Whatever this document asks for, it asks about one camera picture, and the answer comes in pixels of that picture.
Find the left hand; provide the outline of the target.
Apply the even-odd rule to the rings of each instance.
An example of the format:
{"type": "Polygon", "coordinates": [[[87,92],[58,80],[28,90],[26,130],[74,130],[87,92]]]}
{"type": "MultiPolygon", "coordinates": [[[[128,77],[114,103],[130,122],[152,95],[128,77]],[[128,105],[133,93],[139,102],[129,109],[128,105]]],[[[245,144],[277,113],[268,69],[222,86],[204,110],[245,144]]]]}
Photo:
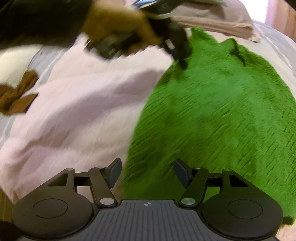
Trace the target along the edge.
{"type": "Polygon", "coordinates": [[[147,17],[142,11],[112,1],[93,1],[81,32],[93,41],[100,41],[115,32],[136,33],[140,41],[125,50],[123,52],[125,56],[160,43],[160,39],[152,30],[147,17]]]}

